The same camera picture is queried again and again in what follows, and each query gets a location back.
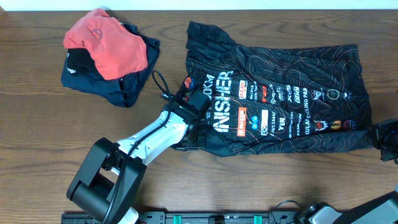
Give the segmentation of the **black printed cycling jersey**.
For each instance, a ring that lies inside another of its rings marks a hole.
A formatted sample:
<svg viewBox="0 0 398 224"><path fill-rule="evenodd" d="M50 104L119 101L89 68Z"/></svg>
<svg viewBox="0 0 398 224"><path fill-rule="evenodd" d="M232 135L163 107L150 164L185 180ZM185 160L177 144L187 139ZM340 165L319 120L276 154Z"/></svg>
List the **black printed cycling jersey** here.
<svg viewBox="0 0 398 224"><path fill-rule="evenodd" d="M371 105L356 45L246 47L190 22L184 87L211 100L203 150L246 154L348 152L371 147Z"/></svg>

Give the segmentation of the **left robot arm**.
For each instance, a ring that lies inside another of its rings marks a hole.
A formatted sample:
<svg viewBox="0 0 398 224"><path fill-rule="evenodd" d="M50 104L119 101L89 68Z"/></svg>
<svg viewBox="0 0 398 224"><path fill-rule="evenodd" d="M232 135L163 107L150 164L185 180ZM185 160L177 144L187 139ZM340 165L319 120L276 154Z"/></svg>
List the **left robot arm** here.
<svg viewBox="0 0 398 224"><path fill-rule="evenodd" d="M126 139L99 139L72 180L67 198L100 223L137 222L139 215L131 204L147 166L192 132L208 108L208 103L172 103L153 123Z"/></svg>

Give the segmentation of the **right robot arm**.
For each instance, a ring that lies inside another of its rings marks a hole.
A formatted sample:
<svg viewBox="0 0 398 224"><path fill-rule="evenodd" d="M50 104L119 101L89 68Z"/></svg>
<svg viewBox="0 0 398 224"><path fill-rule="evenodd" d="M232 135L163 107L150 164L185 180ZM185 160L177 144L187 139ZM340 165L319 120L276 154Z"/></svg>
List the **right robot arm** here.
<svg viewBox="0 0 398 224"><path fill-rule="evenodd" d="M397 120L374 124L370 130L374 147L381 160L397 163ZM382 195L345 212L338 212L327 203L317 203L298 216L297 223L307 224L373 224L397 223L397 190Z"/></svg>

